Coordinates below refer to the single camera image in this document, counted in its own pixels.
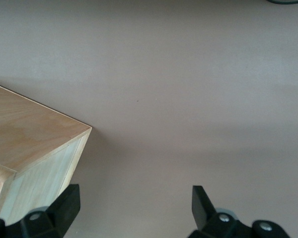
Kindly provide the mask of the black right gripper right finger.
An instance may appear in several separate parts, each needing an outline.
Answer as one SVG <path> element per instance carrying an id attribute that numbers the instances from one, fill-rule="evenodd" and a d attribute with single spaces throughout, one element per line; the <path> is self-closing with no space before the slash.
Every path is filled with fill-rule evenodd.
<path id="1" fill-rule="evenodd" d="M 243 224 L 225 209 L 216 210 L 199 185 L 192 187 L 192 214 L 197 225 L 191 238 L 288 238 L 288 233 L 272 221 L 256 220 L 252 226 Z"/>

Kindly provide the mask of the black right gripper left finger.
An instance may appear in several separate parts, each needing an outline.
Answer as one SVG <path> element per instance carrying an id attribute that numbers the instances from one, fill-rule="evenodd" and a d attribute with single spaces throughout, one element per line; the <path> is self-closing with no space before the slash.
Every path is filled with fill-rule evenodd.
<path id="1" fill-rule="evenodd" d="M 46 210 L 30 212 L 9 226 L 0 219 L 0 238 L 63 238 L 79 211 L 79 185 L 70 184 Z"/>

